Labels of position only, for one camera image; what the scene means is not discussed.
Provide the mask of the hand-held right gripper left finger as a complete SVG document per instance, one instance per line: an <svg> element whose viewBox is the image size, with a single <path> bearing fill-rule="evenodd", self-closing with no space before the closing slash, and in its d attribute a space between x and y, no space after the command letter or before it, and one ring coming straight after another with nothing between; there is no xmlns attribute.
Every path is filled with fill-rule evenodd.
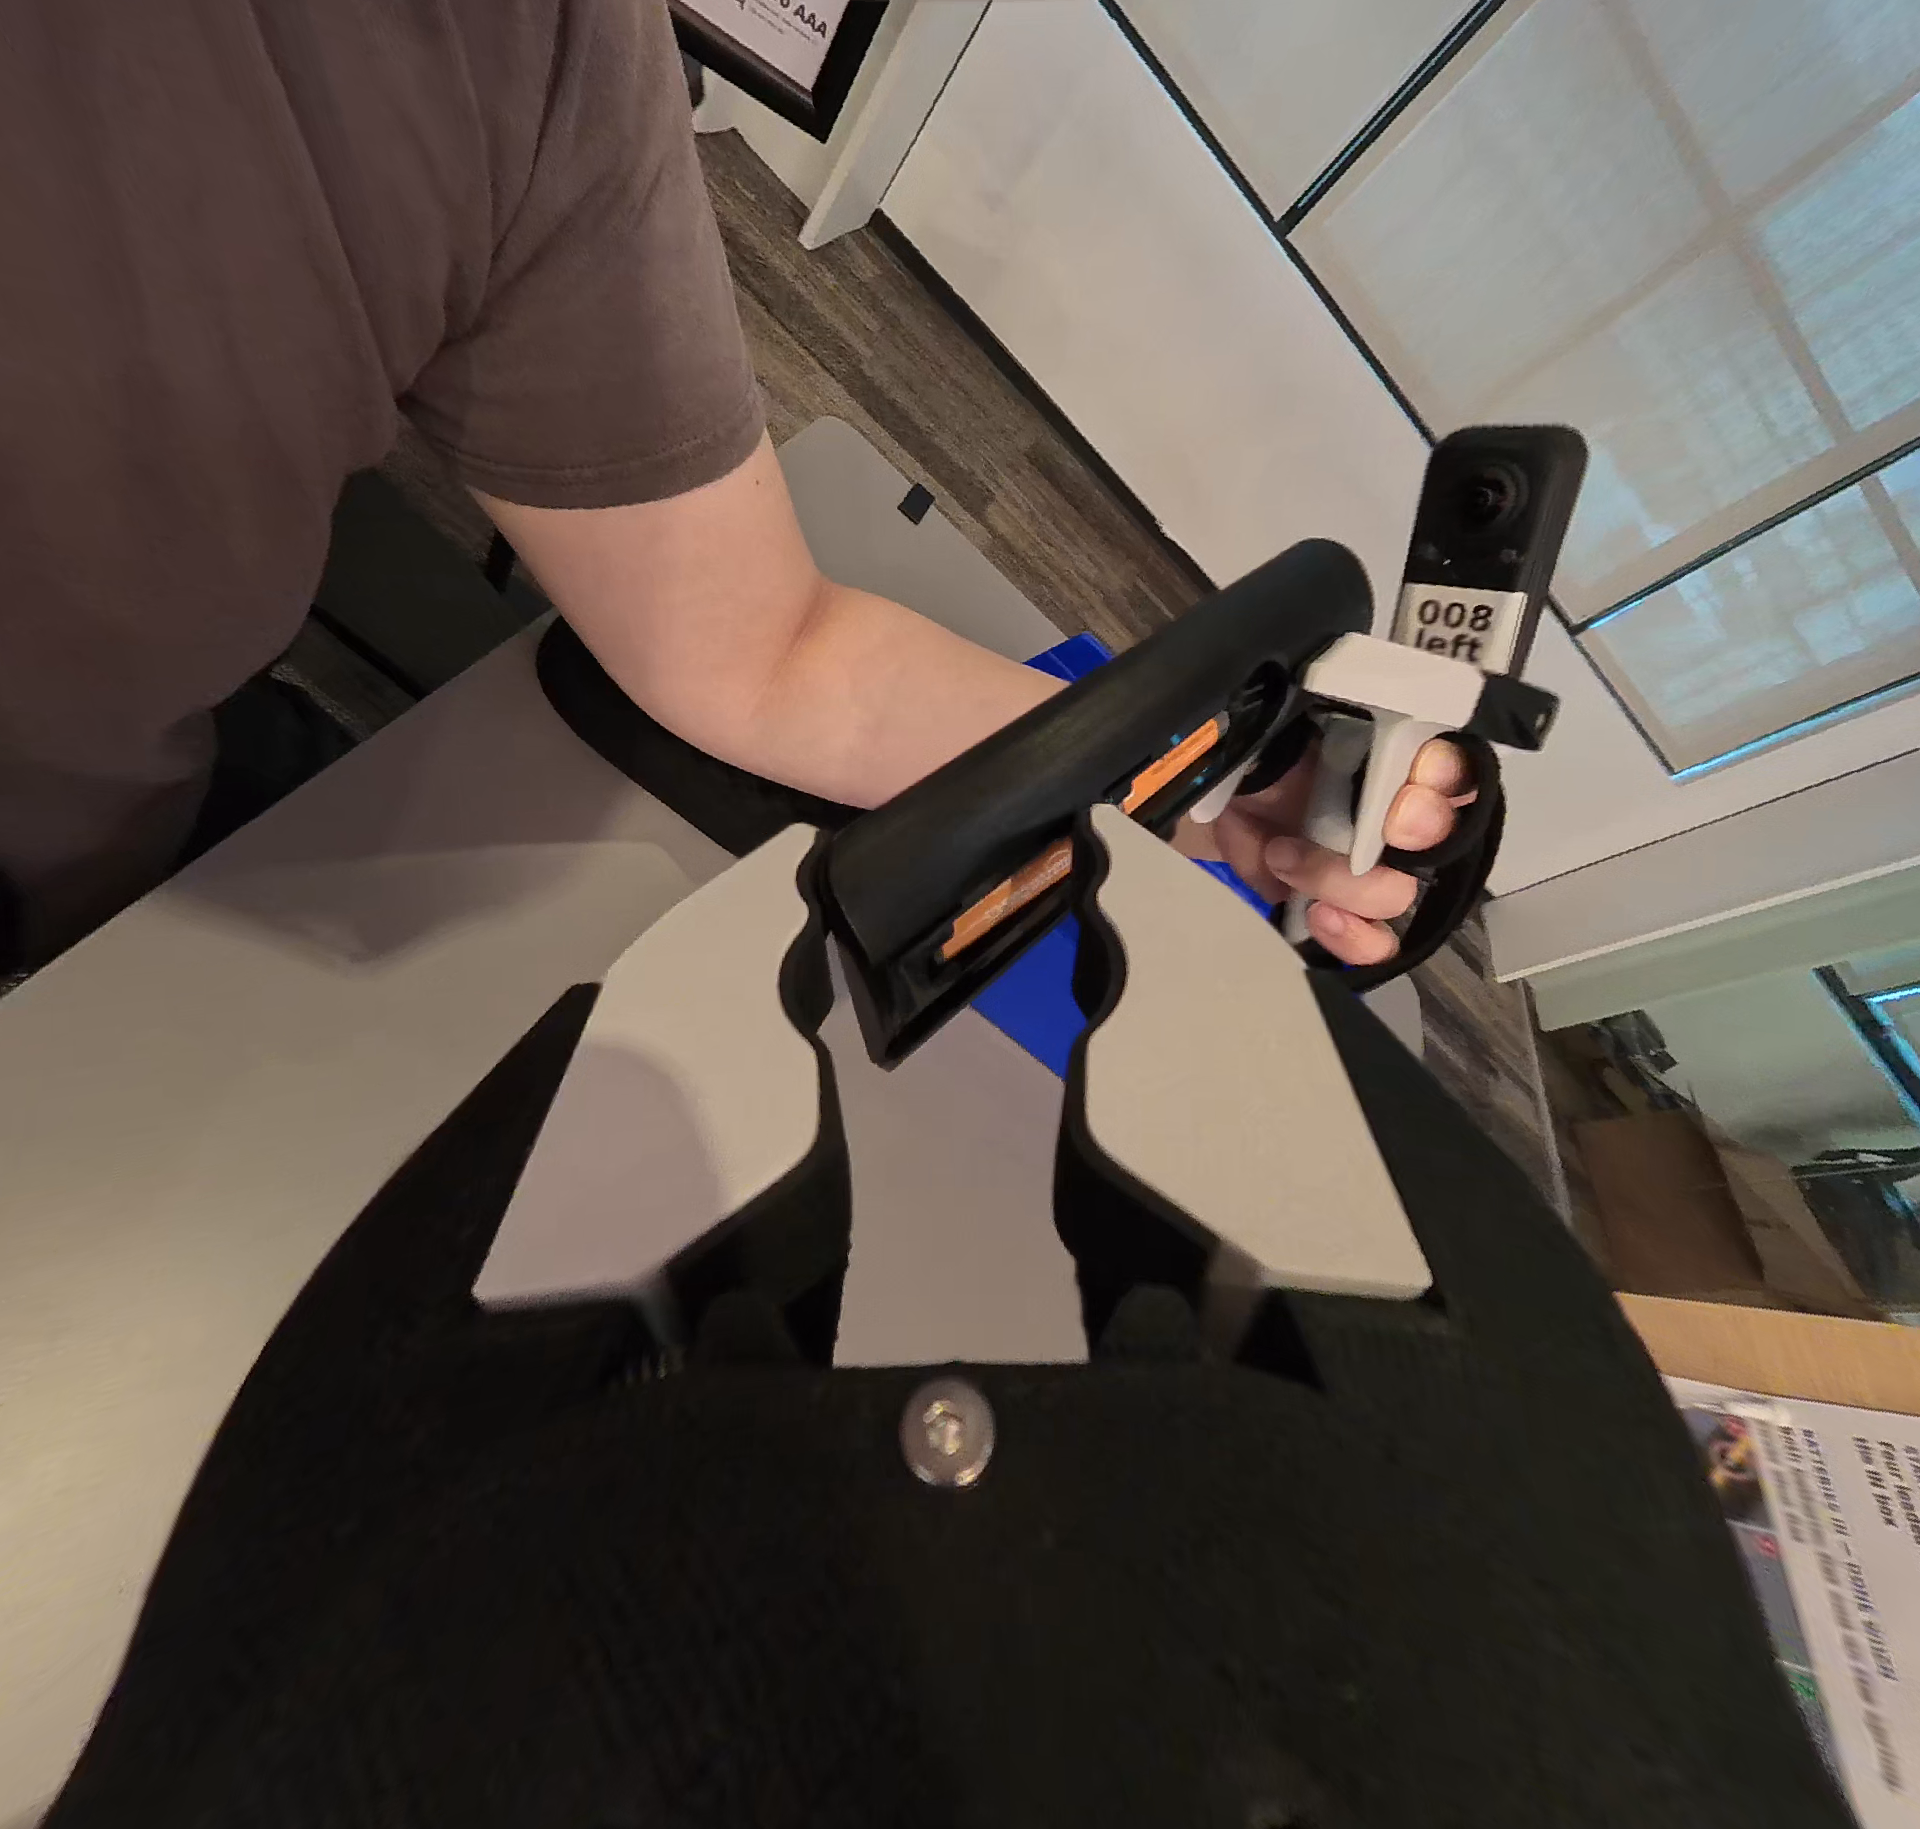
<svg viewBox="0 0 1920 1829"><path fill-rule="evenodd" d="M606 969L477 1276L483 1308L612 1298L686 1349L740 1294L831 1363L851 1160L822 1042L825 845L784 827Z"/></svg>

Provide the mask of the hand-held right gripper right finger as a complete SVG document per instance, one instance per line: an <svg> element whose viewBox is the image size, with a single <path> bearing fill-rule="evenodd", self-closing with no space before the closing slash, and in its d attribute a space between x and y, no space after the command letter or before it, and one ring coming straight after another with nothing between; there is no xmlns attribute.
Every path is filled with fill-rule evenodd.
<svg viewBox="0 0 1920 1829"><path fill-rule="evenodd" d="M1117 807L1075 825L1075 992L1059 1236L1087 1344L1162 1288L1224 1357L1292 1292L1432 1288L1376 1130L1298 951Z"/></svg>

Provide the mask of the orange AAA battery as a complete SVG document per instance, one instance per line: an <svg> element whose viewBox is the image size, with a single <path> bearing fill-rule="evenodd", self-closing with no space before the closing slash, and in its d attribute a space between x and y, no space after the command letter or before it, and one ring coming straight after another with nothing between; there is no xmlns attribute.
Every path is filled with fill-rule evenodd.
<svg viewBox="0 0 1920 1829"><path fill-rule="evenodd" d="M1073 843L1069 837L1045 847L953 917L939 947L939 961L947 963L971 953L975 945L1059 885L1071 867Z"/></svg>
<svg viewBox="0 0 1920 1829"><path fill-rule="evenodd" d="M1212 753L1224 727L1224 713L1214 713L1198 721L1182 737L1174 739L1160 755L1142 763L1141 769L1121 789L1117 789L1113 797L1117 807L1133 815L1142 805L1162 795L1168 785L1178 785L1184 781L1192 769L1196 769Z"/></svg>

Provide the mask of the black remote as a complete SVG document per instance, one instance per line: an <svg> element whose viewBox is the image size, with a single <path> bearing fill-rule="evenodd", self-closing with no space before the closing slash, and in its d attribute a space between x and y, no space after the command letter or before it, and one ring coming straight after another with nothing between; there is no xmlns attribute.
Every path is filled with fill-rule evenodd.
<svg viewBox="0 0 1920 1829"><path fill-rule="evenodd" d="M1238 765L1246 787L1286 773L1308 745L1290 729L1306 711L1306 665L1374 617L1362 560L1304 540L851 819L818 881L869 1058L897 1066L1055 925L1069 883L1043 891L1027 919L943 955L963 911L1178 739L1228 717L1212 749L1141 807L1160 835Z"/></svg>

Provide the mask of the blue plastic bin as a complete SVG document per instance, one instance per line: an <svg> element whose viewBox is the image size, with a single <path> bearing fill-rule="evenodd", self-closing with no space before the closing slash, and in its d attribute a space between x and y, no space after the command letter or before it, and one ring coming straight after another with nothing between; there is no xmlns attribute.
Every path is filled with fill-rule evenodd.
<svg viewBox="0 0 1920 1829"><path fill-rule="evenodd" d="M1027 665L1081 681L1113 659L1115 649L1105 641L1077 631L1027 657ZM1266 919L1272 903L1260 899L1224 857L1200 857L1198 867ZM973 1008L985 1020L1057 1076L1069 1072L1071 1048L1087 1020L1073 992L1077 943L1077 919L1069 911L973 996Z"/></svg>

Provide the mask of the person's left forearm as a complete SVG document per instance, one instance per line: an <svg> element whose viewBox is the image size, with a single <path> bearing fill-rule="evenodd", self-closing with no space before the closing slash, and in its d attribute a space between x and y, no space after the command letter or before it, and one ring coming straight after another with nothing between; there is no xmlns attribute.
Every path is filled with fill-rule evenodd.
<svg viewBox="0 0 1920 1829"><path fill-rule="evenodd" d="M1063 687L831 580L768 438L648 502L564 510L471 492L638 709L823 799L875 807Z"/></svg>

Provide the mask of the person's left hand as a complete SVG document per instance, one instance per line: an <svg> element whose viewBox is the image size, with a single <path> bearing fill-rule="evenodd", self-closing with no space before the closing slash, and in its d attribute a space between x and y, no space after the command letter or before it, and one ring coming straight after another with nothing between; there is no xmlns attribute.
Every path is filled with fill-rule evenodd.
<svg viewBox="0 0 1920 1829"><path fill-rule="evenodd" d="M1304 899L1318 945L1350 967L1380 965L1396 955L1392 925L1418 901L1420 885L1384 861L1358 875L1344 853L1308 839L1318 753L1318 743L1308 745L1286 775L1236 795L1210 823L1182 817L1172 843L1196 861L1228 863L1266 903ZM1408 851L1440 845L1473 801L1463 751L1450 739L1428 739L1386 811L1384 843Z"/></svg>

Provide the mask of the black framed window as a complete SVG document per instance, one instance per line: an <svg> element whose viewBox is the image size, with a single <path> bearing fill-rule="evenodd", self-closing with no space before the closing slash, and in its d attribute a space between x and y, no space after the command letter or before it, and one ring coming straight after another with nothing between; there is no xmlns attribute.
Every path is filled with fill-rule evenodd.
<svg viewBox="0 0 1920 1829"><path fill-rule="evenodd" d="M1677 779L1916 691L1918 0L1103 0Z"/></svg>

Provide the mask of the black wrist rest pad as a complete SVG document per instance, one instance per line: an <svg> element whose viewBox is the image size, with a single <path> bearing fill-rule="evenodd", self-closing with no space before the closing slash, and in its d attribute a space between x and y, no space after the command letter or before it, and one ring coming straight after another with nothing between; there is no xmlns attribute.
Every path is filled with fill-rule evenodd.
<svg viewBox="0 0 1920 1829"><path fill-rule="evenodd" d="M540 635L540 691L614 771L734 857L792 825L839 833L865 809L823 799L720 759L640 709L564 619Z"/></svg>

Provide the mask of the cardboard box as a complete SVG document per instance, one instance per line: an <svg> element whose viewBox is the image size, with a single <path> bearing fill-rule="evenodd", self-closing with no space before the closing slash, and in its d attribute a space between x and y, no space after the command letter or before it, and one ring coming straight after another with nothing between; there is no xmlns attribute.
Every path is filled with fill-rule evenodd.
<svg viewBox="0 0 1920 1829"><path fill-rule="evenodd" d="M1575 1226L1621 1292L1882 1320L1792 1170L1591 1024L1539 1034Z"/></svg>

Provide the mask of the printed instruction sheet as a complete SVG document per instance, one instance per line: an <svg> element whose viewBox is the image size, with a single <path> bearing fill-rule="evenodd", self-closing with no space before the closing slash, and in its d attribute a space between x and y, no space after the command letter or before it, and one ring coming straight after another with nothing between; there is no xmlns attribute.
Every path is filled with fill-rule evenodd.
<svg viewBox="0 0 1920 1829"><path fill-rule="evenodd" d="M1918 1822L1918 1419L1667 1377L1858 1824Z"/></svg>

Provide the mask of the white table leg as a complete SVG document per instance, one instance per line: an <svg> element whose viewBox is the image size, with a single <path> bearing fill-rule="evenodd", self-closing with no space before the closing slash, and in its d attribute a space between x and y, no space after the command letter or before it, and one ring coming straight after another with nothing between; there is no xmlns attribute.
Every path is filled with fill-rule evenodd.
<svg viewBox="0 0 1920 1829"><path fill-rule="evenodd" d="M945 91L991 0L895 0L825 145L800 245L818 251L863 229Z"/></svg>

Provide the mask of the black framed marker sign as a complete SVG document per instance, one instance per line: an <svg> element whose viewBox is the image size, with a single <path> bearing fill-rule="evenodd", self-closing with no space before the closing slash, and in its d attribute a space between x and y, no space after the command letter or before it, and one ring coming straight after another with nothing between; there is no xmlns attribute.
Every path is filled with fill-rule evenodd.
<svg viewBox="0 0 1920 1829"><path fill-rule="evenodd" d="M666 0L678 45L814 141L827 141L889 0Z"/></svg>

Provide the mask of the person's grey-brown t-shirt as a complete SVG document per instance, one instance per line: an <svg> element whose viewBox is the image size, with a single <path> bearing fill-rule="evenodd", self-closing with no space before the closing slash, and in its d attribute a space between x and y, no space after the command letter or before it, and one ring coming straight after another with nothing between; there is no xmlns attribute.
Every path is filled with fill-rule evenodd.
<svg viewBox="0 0 1920 1829"><path fill-rule="evenodd" d="M664 0L2 0L4 937L170 873L411 424L678 496L764 428Z"/></svg>

